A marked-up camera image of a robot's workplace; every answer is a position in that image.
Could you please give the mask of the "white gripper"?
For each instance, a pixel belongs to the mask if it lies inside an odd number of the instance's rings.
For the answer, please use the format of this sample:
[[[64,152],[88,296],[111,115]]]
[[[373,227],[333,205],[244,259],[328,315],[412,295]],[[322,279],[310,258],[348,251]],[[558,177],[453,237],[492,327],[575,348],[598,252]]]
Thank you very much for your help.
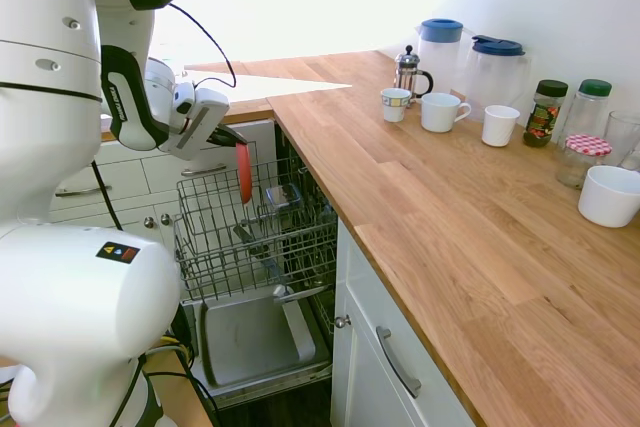
[[[197,156],[207,143],[221,147],[234,148],[237,144],[246,145],[248,141],[236,130],[227,125],[218,124],[230,108],[228,98],[209,88],[193,88],[194,102],[190,110],[182,115],[174,109],[175,114],[183,120],[177,133],[170,133],[169,138],[159,150],[182,160],[191,160]]]

